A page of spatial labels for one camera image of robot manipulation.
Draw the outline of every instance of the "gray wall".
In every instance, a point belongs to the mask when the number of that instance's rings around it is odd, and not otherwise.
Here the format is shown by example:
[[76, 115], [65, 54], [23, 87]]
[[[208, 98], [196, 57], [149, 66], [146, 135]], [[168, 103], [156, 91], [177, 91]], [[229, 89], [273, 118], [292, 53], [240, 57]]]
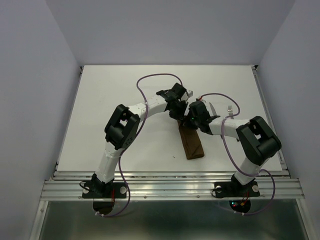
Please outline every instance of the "gray wall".
[[289, 170], [320, 229], [320, 1], [297, 0], [258, 68]]
[[79, 67], [44, 0], [0, 3], [0, 239], [28, 239]]
[[46, 0], [84, 64], [258, 64], [294, 0]]

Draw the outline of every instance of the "white table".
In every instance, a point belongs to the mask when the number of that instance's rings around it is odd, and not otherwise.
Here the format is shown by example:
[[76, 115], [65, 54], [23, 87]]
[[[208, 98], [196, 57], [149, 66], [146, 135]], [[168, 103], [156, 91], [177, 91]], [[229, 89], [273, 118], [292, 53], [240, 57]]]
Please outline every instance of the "white table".
[[[251, 66], [230, 65], [105, 65], [84, 67], [71, 118], [64, 139], [57, 170], [60, 172], [97, 169], [105, 148], [104, 128], [119, 104], [130, 106], [143, 102], [136, 89], [137, 80], [154, 73], [172, 73], [179, 76], [184, 86], [193, 91], [193, 102], [199, 95], [216, 92], [235, 99], [241, 107], [236, 118], [251, 119], [266, 113], [259, 95]], [[141, 81], [147, 98], [157, 91], [171, 88], [176, 79], [156, 76]], [[205, 98], [212, 102], [218, 115], [228, 115], [231, 102], [220, 96]], [[198, 132], [205, 157], [187, 160], [177, 121], [168, 112], [147, 119], [134, 143], [122, 157], [124, 171], [141, 172], [232, 172], [231, 164], [220, 136]], [[245, 154], [241, 144], [227, 137], [227, 144], [240, 165]], [[264, 166], [270, 171], [281, 171], [276, 154]]]

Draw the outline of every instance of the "silver fork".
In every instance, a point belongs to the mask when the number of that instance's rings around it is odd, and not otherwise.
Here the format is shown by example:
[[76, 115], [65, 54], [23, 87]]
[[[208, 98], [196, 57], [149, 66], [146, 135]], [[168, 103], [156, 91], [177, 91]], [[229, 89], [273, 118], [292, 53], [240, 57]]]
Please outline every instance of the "silver fork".
[[235, 118], [233, 117], [234, 111], [232, 110], [232, 105], [229, 105], [229, 106], [228, 106], [228, 114], [229, 114], [229, 116], [230, 116], [231, 119], [235, 119]]

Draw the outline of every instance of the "purple cable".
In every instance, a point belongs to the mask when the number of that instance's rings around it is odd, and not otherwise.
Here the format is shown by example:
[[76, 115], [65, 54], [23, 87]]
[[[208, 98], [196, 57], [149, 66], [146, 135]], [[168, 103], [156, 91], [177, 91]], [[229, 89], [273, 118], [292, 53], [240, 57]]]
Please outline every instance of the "purple cable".
[[244, 171], [242, 171], [242, 170], [237, 166], [237, 164], [236, 164], [236, 162], [234, 161], [234, 159], [232, 158], [231, 153], [230, 153], [230, 151], [229, 151], [229, 148], [228, 148], [228, 146], [227, 146], [227, 142], [226, 142], [226, 138], [225, 138], [225, 122], [226, 122], [226, 120], [227, 120], [228, 118], [235, 117], [235, 116], [238, 116], [238, 115], [240, 114], [240, 106], [238, 105], [238, 103], [237, 103], [235, 100], [233, 100], [231, 97], [229, 97], [229, 96], [227, 96], [227, 95], [225, 95], [225, 94], [223, 94], [223, 93], [217, 93], [217, 92], [206, 93], [206, 94], [201, 95], [200, 98], [203, 98], [203, 97], [209, 96], [209, 95], [223, 96], [223, 97], [231, 100], [231, 101], [236, 105], [236, 107], [238, 108], [238, 112], [237, 112], [236, 114], [226, 116], [226, 117], [222, 120], [222, 123], [221, 123], [222, 142], [223, 142], [223, 145], [224, 145], [224, 147], [225, 147], [226, 153], [227, 153], [227, 155], [229, 156], [229, 158], [230, 158], [233, 166], [239, 171], [239, 173], [241, 173], [241, 174], [243, 174], [243, 175], [245, 175], [245, 176], [247, 176], [247, 177], [257, 177], [257, 176], [259, 175], [259, 173], [261, 173], [261, 172], [266, 172], [266, 173], [270, 176], [270, 178], [271, 178], [271, 180], [272, 180], [273, 192], [272, 192], [271, 199], [270, 199], [270, 201], [267, 203], [267, 205], [264, 206], [262, 209], [260, 209], [260, 210], [258, 210], [258, 211], [251, 212], [251, 213], [244, 213], [244, 215], [250, 216], [250, 215], [255, 215], [255, 214], [261, 213], [262, 211], [266, 210], [266, 209], [270, 206], [270, 204], [272, 203], [272, 201], [273, 201], [274, 198], [275, 198], [275, 194], [276, 194], [276, 183], [275, 183], [275, 179], [274, 179], [274, 177], [271, 175], [271, 173], [270, 173], [268, 170], [266, 170], [266, 169], [260, 169], [258, 174], [248, 174], [248, 173], [245, 173]]
[[[141, 78], [136, 82], [136, 88], [140, 91], [140, 93], [141, 93], [141, 95], [142, 95], [142, 97], [143, 97], [143, 100], [144, 100], [144, 102], [146, 103], [146, 104], [145, 104], [145, 115], [144, 115], [142, 124], [141, 124], [138, 132], [137, 132], [136, 135], [135, 135], [136, 138], [137, 138], [137, 136], [139, 135], [139, 133], [141, 132], [142, 128], [144, 127], [144, 125], [145, 125], [145, 123], [146, 123], [146, 120], [147, 120], [148, 112], [149, 112], [149, 106], [148, 106], [148, 104], [147, 104], [147, 98], [146, 98], [146, 95], [144, 94], [144, 92], [142, 91], [142, 89], [139, 87], [139, 82], [140, 82], [142, 79], [146, 79], [146, 78], [153, 77], [153, 76], [163, 76], [163, 75], [173, 76], [173, 77], [177, 78], [177, 79], [179, 80], [181, 86], [183, 86], [183, 83], [182, 83], [181, 79], [180, 79], [178, 76], [176, 76], [176, 75], [174, 75], [174, 74], [171, 74], [171, 73], [155, 73], [155, 74], [150, 74], [150, 75], [141, 77]], [[122, 171], [122, 169], [121, 169], [121, 157], [122, 157], [122, 155], [124, 154], [125, 151], [126, 151], [126, 150], [123, 150], [123, 152], [121, 153], [121, 155], [120, 155], [120, 157], [119, 157], [118, 165], [119, 165], [120, 175], [121, 175], [121, 177], [122, 177], [122, 180], [124, 181], [124, 184], [125, 184], [125, 186], [126, 186], [126, 188], [127, 188], [128, 194], [129, 194], [129, 196], [128, 196], [128, 201], [126, 202], [125, 206], [124, 206], [120, 211], [118, 211], [118, 212], [115, 213], [115, 214], [111, 214], [111, 215], [101, 215], [100, 213], [97, 213], [97, 212], [96, 212], [95, 214], [99, 215], [100, 217], [103, 217], [103, 218], [115, 217], [115, 216], [119, 215], [120, 213], [122, 213], [122, 212], [128, 207], [128, 205], [129, 205], [129, 203], [130, 203], [130, 199], [131, 199], [130, 188], [129, 188], [128, 182], [126, 181], [126, 178], [125, 178], [125, 176], [124, 176], [124, 173], [123, 173], [123, 171]]]

